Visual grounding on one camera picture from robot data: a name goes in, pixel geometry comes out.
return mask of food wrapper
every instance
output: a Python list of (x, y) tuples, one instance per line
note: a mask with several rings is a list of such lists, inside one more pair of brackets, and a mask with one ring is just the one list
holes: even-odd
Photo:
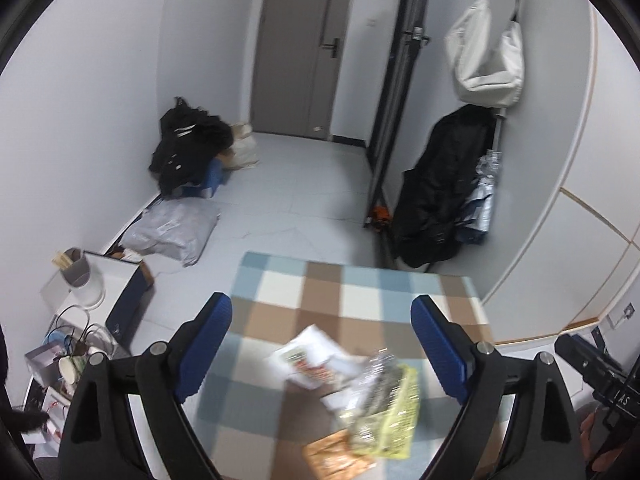
[(303, 447), (302, 453), (319, 480), (351, 480), (376, 465), (372, 457), (352, 452), (347, 430)]
[(367, 412), (350, 427), (350, 443), (355, 454), (394, 460), (405, 460), (411, 454), (420, 409), (418, 372), (405, 364), (398, 367), (401, 379), (390, 390), (386, 410)]
[(354, 361), (315, 325), (308, 326), (275, 351), (268, 363), (276, 373), (307, 390), (315, 390), (324, 384), (341, 389), (363, 369), (361, 363)]
[(420, 405), (418, 374), (388, 351), (340, 392), (322, 398), (351, 435), (357, 454), (403, 460), (409, 457)]
[(400, 379), (396, 358), (385, 350), (380, 351), (370, 359), (363, 373), (343, 390), (344, 407), (337, 413), (338, 421), (348, 428), (358, 418), (386, 411), (391, 391)]

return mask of wall outlet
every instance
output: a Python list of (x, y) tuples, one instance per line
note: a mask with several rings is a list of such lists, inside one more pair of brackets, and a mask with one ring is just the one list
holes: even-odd
[(635, 313), (636, 308), (634, 307), (634, 304), (629, 302), (629, 304), (625, 306), (622, 311), (620, 311), (620, 307), (617, 307), (609, 312), (607, 320), (609, 321), (609, 325), (611, 326), (611, 328), (615, 330), (625, 321), (631, 319)]

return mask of plaid rug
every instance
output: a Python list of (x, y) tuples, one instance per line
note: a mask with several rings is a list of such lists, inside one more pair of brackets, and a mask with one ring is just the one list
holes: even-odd
[(378, 460), (358, 478), (420, 478), (460, 410), (411, 327), (412, 301), (423, 294), (471, 339), (492, 340), (468, 278), (247, 253), (232, 289), (233, 322), (202, 386), (194, 423), (220, 474), (228, 480), (314, 480), (302, 447), (337, 431), (319, 400), (329, 392), (285, 382), (264, 360), (315, 324), (355, 356), (388, 348), (418, 370), (422, 400), (411, 458)]

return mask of tiled floor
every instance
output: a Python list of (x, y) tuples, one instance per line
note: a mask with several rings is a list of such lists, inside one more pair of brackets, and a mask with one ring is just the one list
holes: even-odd
[[(233, 172), (213, 198), (220, 222), (200, 261), (183, 269), (164, 256), (145, 258), (155, 293), (131, 345), (140, 354), (168, 340), (214, 292), (229, 293), (247, 251), (374, 267), (374, 235), (363, 229), (369, 167), (364, 150), (318, 140), (255, 134), (260, 164)], [(167, 478), (140, 400), (132, 397), (140, 439), (155, 478)], [(183, 407), (194, 420), (198, 396)]]

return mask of cup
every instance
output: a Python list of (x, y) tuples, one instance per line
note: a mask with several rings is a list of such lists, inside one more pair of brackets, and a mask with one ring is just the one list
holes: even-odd
[(76, 300), (85, 310), (97, 308), (104, 300), (104, 280), (98, 269), (89, 264), (86, 255), (67, 269), (60, 270)]

